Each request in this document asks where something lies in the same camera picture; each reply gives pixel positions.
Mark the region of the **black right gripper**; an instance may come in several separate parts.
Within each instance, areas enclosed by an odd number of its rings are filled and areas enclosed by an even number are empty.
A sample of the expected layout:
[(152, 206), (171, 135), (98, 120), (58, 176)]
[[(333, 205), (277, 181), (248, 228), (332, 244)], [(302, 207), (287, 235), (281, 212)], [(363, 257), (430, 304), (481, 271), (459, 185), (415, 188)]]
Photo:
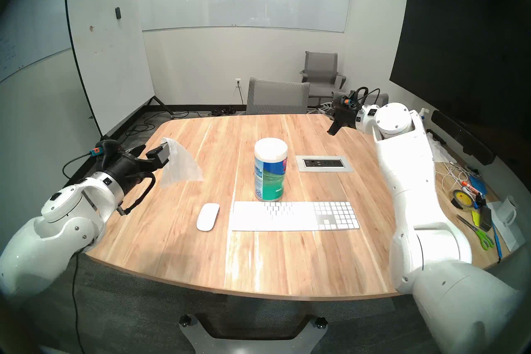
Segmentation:
[(356, 93), (336, 95), (332, 102), (320, 104), (320, 113), (333, 113), (333, 122), (327, 133), (335, 136), (342, 127), (356, 129), (356, 118), (360, 105)]

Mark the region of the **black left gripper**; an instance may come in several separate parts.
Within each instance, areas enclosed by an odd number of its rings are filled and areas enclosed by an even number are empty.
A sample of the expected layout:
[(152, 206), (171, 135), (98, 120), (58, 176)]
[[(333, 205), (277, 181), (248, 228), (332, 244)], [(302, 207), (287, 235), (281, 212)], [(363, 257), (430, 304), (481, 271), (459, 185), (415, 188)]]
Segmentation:
[(95, 148), (99, 149), (96, 171), (112, 177), (123, 192), (130, 192), (146, 175), (162, 169), (169, 162), (170, 156), (168, 143), (161, 143), (147, 151), (146, 159), (139, 158), (146, 148), (144, 144), (125, 151), (116, 140), (102, 140)]

